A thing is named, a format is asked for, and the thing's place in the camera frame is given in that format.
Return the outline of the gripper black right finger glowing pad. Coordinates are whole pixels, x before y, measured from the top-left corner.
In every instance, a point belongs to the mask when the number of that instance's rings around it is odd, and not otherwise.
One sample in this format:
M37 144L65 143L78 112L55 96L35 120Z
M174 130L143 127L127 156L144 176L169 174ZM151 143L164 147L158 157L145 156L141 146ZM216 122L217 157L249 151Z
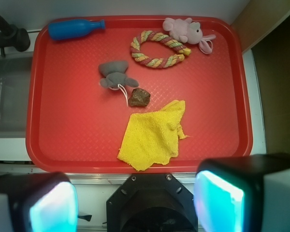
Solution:
M206 159L193 195L207 232L290 232L290 154Z

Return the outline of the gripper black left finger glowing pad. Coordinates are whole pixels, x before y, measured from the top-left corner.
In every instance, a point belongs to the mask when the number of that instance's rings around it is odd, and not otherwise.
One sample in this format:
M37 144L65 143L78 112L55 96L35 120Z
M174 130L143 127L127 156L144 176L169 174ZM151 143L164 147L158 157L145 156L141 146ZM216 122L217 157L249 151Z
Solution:
M75 232L76 188L64 173L0 175L0 232Z

